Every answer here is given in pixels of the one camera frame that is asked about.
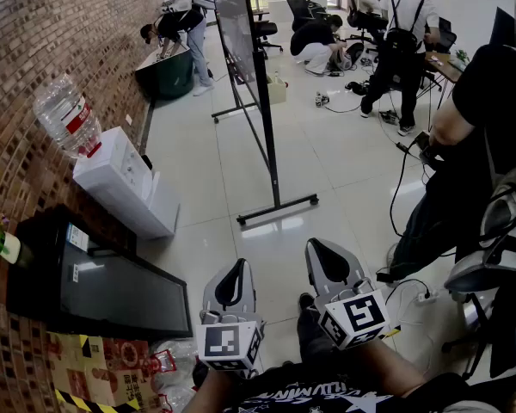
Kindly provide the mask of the clear bag of empty bottles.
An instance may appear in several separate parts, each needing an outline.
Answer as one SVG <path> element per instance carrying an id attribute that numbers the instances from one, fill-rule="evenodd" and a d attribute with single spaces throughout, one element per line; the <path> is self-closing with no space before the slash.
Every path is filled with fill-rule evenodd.
<path id="1" fill-rule="evenodd" d="M 152 351 L 151 388 L 158 395 L 161 413 L 182 413 L 195 394 L 196 343 L 193 339 L 168 340 Z"/>

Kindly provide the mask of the person's black shoe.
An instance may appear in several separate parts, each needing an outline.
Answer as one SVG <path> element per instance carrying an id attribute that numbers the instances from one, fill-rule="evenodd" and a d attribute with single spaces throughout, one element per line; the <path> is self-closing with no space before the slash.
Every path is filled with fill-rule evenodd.
<path id="1" fill-rule="evenodd" d="M 316 308 L 315 298 L 309 293 L 302 293 L 298 297 L 298 313 L 311 313 L 312 315 L 319 315 L 320 311 Z"/>

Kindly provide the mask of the wooden desk with black legs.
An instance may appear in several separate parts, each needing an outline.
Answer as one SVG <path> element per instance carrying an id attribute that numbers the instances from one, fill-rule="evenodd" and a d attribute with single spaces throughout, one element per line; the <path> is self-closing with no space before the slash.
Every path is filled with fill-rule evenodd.
<path id="1" fill-rule="evenodd" d="M 442 102 L 463 74 L 463 66 L 457 68 L 457 58 L 448 53 L 426 52 L 422 82 L 426 89 L 437 88 Z"/>

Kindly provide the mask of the black office chair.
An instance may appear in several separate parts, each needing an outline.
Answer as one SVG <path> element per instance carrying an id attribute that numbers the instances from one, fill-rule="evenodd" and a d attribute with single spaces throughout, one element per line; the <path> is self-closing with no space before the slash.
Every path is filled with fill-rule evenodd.
<path id="1" fill-rule="evenodd" d="M 324 20 L 328 16 L 327 10 L 319 3 L 311 0 L 286 0 L 293 14 L 292 31 L 296 32 L 308 22 Z"/>
<path id="2" fill-rule="evenodd" d="M 269 43 L 268 36 L 278 33 L 277 25 L 274 22 L 259 20 L 254 22 L 255 40 L 258 49 L 263 52 L 264 59 L 268 59 L 267 48 L 277 48 L 280 52 L 284 52 L 283 46 Z"/>

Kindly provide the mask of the large clear water bottle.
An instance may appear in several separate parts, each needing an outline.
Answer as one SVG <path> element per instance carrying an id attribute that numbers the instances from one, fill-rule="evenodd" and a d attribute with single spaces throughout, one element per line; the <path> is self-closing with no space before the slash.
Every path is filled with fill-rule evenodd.
<path id="1" fill-rule="evenodd" d="M 72 78 L 63 73 L 35 91 L 34 115 L 72 158 L 90 158 L 101 146 L 101 124 Z"/>

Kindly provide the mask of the person's black star-print shirt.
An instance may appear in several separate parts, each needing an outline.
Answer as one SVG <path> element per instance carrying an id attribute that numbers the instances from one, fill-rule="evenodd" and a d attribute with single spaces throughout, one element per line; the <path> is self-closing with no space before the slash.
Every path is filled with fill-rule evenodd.
<path id="1" fill-rule="evenodd" d="M 511 392 L 504 384 L 469 385 L 455 373 L 444 373 L 404 398 L 359 377 L 314 374 L 297 364 L 242 385 L 222 413 L 502 413 Z"/>

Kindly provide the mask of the glass whiteboard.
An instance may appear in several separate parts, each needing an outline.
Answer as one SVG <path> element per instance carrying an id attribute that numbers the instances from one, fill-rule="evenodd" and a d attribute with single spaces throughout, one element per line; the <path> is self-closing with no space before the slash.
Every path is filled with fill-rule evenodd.
<path id="1" fill-rule="evenodd" d="M 271 183 L 273 205 L 269 208 L 240 215 L 239 225 L 270 213 L 309 203 L 319 203 L 316 194 L 283 202 L 280 198 L 273 117 L 267 83 L 266 54 L 258 46 L 258 31 L 250 0 L 213 0 L 215 16 L 228 71 L 235 106 L 212 115 L 213 121 L 228 114 L 242 113 L 249 124 Z"/>

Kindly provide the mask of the printed cardboard box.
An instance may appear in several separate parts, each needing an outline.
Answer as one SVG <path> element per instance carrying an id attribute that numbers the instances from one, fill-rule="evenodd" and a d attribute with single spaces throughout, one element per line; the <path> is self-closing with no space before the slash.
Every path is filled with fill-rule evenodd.
<path id="1" fill-rule="evenodd" d="M 161 413 L 146 341 L 46 333 L 56 397 L 64 410 Z"/>

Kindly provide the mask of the person's left forearm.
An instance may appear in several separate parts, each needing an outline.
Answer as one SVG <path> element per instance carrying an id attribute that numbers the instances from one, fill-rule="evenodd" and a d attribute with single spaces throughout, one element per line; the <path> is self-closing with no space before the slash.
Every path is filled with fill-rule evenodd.
<path id="1" fill-rule="evenodd" d="M 236 373 L 210 369 L 182 413 L 224 413 L 234 408 L 242 381 Z"/>

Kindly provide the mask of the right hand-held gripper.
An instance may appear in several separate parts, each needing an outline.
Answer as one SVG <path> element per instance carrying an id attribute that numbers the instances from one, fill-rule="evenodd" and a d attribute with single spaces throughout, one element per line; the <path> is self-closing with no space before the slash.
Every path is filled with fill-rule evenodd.
<path id="1" fill-rule="evenodd" d="M 365 278 L 352 252 L 313 237 L 306 243 L 305 259 L 317 295 L 318 324 L 339 350 L 370 342 L 389 326 L 383 295 Z"/>

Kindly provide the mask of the person's right forearm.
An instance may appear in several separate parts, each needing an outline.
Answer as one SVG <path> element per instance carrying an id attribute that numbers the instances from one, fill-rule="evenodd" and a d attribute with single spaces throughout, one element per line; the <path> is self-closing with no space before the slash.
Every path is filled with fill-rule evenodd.
<path id="1" fill-rule="evenodd" d="M 381 340 L 350 348 L 348 353 L 383 393 L 405 398 L 427 382 L 411 362 Z"/>

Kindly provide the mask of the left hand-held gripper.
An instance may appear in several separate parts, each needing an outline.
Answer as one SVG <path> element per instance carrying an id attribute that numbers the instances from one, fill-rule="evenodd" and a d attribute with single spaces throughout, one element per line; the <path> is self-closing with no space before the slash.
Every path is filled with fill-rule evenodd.
<path id="1" fill-rule="evenodd" d="M 265 321 L 255 314 L 255 287 L 249 262 L 239 258 L 206 285 L 201 324 L 196 328 L 199 360 L 213 370 L 253 378 Z"/>

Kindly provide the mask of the white water dispenser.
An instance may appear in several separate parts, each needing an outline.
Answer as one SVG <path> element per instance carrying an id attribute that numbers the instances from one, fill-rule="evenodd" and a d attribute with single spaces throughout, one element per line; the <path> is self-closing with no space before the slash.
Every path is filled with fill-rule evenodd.
<path id="1" fill-rule="evenodd" d="M 119 126 L 101 134 L 101 146 L 77 160 L 73 180 L 119 222 L 146 240 L 175 234 L 180 200 L 153 171 Z"/>

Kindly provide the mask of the black monitor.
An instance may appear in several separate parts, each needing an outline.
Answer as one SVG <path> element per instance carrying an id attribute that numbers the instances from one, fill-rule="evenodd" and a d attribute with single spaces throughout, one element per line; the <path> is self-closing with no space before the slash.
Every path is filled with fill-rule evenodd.
<path id="1" fill-rule="evenodd" d="M 489 44 L 516 46 L 515 19 L 500 7 L 495 11 Z"/>

